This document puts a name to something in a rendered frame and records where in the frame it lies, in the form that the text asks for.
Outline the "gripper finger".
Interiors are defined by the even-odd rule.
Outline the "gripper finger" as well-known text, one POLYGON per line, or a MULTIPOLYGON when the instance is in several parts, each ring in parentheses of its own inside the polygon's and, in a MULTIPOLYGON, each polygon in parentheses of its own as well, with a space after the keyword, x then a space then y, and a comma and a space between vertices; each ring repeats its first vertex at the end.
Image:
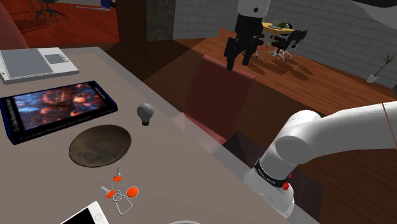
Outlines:
POLYGON ((228 38, 224 56, 226 57, 226 68, 232 70, 234 67, 235 59, 240 54, 239 42, 237 38, 228 38))
POLYGON ((243 48, 244 56, 242 60, 243 66, 248 66, 249 60, 251 59, 252 55, 256 53, 256 49, 258 46, 258 42, 254 41, 251 43, 246 43, 243 48))

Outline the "black office chair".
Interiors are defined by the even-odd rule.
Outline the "black office chair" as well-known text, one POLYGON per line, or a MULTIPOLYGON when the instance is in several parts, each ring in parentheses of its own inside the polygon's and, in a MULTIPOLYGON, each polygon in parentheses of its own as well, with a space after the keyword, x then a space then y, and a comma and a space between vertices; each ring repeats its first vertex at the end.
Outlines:
POLYGON ((288 57, 291 57, 291 59, 293 59, 293 56, 288 53, 288 50, 295 49, 306 37, 306 35, 307 30, 295 30, 291 34, 289 34, 286 39, 280 36, 271 35, 273 41, 270 45, 274 46, 275 50, 272 52, 272 56, 270 58, 273 59, 275 56, 279 56, 282 61, 285 62, 286 57, 284 55, 287 54, 288 57))
POLYGON ((253 48, 255 49, 254 55, 256 58, 259 57, 259 51, 257 50, 258 47, 261 47, 264 42, 263 42, 263 38, 265 37, 264 34, 259 34, 257 36, 253 37, 253 48))
MULTIPOLYGON (((59 22, 59 19, 57 16, 60 15, 64 18, 66 18, 66 20, 69 20, 69 17, 67 15, 65 15, 57 10, 54 10, 53 8, 50 8, 49 4, 55 4, 59 0, 42 0, 42 1, 43 1, 43 4, 45 5, 45 12, 48 12, 50 18, 54 18, 57 22, 59 22)), ((37 11, 35 14, 36 20, 38 20, 39 16, 41 16, 41 15, 44 15, 43 10, 37 11)))

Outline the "yellow round table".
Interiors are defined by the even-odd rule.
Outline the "yellow round table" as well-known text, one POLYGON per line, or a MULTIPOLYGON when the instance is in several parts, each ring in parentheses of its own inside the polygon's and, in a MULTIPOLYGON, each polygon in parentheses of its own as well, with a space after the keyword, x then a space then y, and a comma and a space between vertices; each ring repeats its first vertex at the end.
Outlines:
POLYGON ((262 26, 263 26, 263 30, 266 33, 272 33, 272 34, 290 34, 294 31, 294 29, 277 28, 276 26, 274 26, 272 23, 269 22, 263 22, 262 26))

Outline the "grey light bulb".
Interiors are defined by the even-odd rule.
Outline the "grey light bulb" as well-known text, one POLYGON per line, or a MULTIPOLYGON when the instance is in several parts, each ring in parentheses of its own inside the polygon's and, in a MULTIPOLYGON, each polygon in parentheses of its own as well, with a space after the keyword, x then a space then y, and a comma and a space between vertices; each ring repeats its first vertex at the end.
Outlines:
POLYGON ((150 124, 150 119, 154 114, 154 108, 148 103, 142 103, 137 107, 137 115, 141 119, 143 126, 150 124))

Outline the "potted plant in white pot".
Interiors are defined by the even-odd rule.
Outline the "potted plant in white pot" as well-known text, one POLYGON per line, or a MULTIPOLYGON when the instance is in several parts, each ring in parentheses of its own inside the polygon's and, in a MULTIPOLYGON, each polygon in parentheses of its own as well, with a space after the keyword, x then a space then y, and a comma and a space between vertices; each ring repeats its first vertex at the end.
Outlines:
POLYGON ((371 75, 367 78, 367 80, 366 80, 367 83, 373 83, 373 82, 375 82, 375 81, 378 79, 378 77, 379 77, 379 73, 381 72, 381 70, 382 70, 386 65, 388 65, 388 64, 390 64, 390 63, 392 63, 392 62, 394 62, 394 61, 397 61, 397 54, 394 53, 394 54, 390 55, 390 54, 387 53, 386 55, 382 55, 380 59, 382 60, 382 65, 376 70, 375 73, 371 74, 371 75))

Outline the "brown round plate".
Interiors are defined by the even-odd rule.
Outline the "brown round plate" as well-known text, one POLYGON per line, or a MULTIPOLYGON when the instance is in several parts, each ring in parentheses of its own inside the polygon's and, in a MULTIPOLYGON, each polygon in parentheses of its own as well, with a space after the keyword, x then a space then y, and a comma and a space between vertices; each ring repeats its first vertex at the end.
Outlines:
POLYGON ((103 167, 121 159, 132 138, 118 125, 98 125, 78 134, 69 145, 69 158, 83 167, 103 167))

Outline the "dark blue book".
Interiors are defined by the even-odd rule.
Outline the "dark blue book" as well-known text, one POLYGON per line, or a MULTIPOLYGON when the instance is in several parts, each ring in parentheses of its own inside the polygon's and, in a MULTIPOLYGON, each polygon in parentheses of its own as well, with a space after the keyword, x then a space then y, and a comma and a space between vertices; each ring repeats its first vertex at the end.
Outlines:
POLYGON ((0 98, 8 139, 14 145, 118 111, 96 81, 0 98))

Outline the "grey white laptop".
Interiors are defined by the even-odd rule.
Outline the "grey white laptop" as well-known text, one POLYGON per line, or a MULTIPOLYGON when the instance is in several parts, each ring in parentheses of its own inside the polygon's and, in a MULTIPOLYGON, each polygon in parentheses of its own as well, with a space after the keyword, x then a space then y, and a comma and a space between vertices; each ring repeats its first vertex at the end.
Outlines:
POLYGON ((4 84, 78 73, 78 68, 58 47, 0 50, 0 79, 4 84))

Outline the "white smartphone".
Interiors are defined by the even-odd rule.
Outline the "white smartphone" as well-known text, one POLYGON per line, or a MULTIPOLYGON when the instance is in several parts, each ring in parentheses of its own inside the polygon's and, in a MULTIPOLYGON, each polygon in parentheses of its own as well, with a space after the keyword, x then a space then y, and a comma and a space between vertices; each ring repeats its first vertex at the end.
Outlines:
POLYGON ((97 201, 92 202, 61 224, 109 224, 97 201))

